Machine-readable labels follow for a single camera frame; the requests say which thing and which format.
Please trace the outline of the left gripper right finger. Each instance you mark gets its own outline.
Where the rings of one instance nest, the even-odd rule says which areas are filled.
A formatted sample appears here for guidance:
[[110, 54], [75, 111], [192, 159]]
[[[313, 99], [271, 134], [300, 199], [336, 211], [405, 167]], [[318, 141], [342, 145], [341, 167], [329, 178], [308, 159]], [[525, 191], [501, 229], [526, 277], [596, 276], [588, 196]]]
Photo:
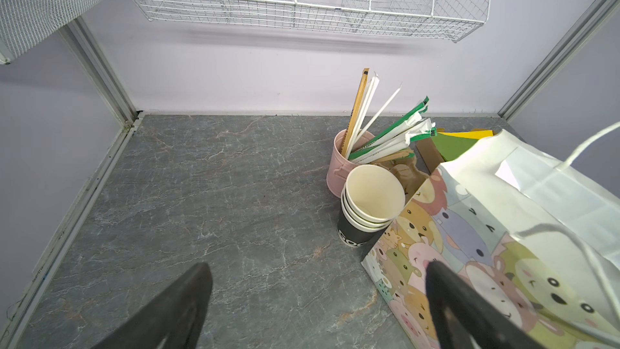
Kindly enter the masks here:
[[540, 348], [447, 265], [426, 268], [426, 294], [441, 348]]

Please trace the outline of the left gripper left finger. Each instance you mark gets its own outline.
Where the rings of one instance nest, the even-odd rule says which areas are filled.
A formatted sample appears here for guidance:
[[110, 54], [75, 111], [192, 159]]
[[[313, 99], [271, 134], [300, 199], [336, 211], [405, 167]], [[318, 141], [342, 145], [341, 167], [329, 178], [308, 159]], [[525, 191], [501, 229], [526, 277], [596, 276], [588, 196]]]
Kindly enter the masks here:
[[212, 295], [207, 263], [196, 263], [96, 348], [195, 348]]

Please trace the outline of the cartoon animal paper gift bag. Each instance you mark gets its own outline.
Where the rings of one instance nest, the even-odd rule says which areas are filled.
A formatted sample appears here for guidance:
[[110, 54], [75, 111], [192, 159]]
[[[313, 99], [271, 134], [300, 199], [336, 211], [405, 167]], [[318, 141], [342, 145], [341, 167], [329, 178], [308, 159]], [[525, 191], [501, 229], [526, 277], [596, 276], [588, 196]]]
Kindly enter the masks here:
[[500, 132], [440, 164], [363, 266], [416, 348], [437, 348], [439, 262], [545, 348], [619, 345], [619, 199]]

